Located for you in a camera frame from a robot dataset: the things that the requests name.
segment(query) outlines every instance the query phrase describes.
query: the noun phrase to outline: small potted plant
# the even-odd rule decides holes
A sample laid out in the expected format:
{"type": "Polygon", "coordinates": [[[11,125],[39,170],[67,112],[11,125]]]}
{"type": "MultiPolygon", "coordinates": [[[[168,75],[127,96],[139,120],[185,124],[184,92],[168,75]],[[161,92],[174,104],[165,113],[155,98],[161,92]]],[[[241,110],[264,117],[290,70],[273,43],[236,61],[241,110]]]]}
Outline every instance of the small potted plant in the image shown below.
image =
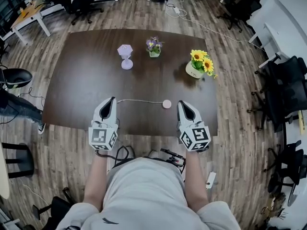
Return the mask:
{"type": "Polygon", "coordinates": [[[159,42],[157,36],[151,37],[146,41],[147,51],[149,52],[149,56],[151,58],[156,58],[161,54],[162,42],[159,42]]]}
{"type": "Polygon", "coordinates": [[[186,66],[186,72],[196,79],[200,79],[206,72],[208,76],[217,75],[214,73],[213,62],[207,52],[202,50],[191,51],[191,61],[186,66]]]}

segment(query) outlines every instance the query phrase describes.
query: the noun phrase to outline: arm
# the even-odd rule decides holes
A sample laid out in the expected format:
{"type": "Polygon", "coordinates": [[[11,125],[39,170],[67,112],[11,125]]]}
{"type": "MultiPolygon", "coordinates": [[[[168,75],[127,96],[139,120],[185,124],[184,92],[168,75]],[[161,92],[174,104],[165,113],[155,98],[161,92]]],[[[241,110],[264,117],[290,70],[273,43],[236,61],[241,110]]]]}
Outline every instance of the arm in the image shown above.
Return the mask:
{"type": "Polygon", "coordinates": [[[200,159],[195,151],[187,151],[185,189],[188,206],[194,212],[209,203],[200,159]]]}
{"type": "Polygon", "coordinates": [[[95,155],[84,191],[83,202],[95,206],[99,211],[102,210],[106,194],[106,161],[107,158],[95,155]]]}

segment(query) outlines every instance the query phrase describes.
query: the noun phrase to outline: small lamp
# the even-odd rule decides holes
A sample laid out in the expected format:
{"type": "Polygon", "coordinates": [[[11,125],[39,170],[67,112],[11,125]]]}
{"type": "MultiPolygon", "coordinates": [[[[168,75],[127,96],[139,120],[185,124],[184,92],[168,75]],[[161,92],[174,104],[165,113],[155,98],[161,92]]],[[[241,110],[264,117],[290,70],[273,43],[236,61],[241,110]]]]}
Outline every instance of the small lamp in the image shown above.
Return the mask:
{"type": "Polygon", "coordinates": [[[133,62],[132,60],[129,59],[131,56],[131,53],[133,51],[131,45],[123,44],[117,49],[119,55],[122,57],[123,62],[121,63],[121,67],[124,70],[129,70],[133,67],[133,62]]]}

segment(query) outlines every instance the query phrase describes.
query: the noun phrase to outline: flower pot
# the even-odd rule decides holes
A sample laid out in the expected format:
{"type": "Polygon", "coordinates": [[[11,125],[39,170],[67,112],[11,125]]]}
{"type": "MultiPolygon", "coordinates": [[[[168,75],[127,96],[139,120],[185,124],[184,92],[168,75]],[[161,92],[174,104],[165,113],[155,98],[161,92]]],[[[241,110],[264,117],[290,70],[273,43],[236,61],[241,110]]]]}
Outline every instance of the flower pot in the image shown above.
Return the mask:
{"type": "Polygon", "coordinates": [[[157,58],[157,57],[159,57],[160,54],[161,54],[161,48],[159,48],[159,53],[158,54],[156,52],[154,52],[154,51],[149,51],[149,56],[151,58],[157,58]]]}
{"type": "Polygon", "coordinates": [[[203,72],[200,72],[198,70],[196,70],[193,66],[191,61],[187,64],[186,66],[186,72],[187,74],[189,74],[190,76],[196,78],[196,79],[200,79],[203,76],[203,72]]]}

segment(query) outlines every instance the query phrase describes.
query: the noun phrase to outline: sunflower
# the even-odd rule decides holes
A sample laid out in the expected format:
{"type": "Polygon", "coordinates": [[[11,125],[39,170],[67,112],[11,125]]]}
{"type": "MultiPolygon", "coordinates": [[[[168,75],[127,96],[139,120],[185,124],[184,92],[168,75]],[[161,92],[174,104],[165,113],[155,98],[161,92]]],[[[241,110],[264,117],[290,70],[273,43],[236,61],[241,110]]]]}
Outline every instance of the sunflower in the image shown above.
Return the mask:
{"type": "Polygon", "coordinates": [[[211,72],[214,69],[213,62],[209,58],[204,58],[202,66],[205,72],[211,72]]]}
{"type": "Polygon", "coordinates": [[[203,61],[203,54],[204,51],[201,50],[192,50],[191,55],[192,55],[192,59],[195,61],[203,61]]]}

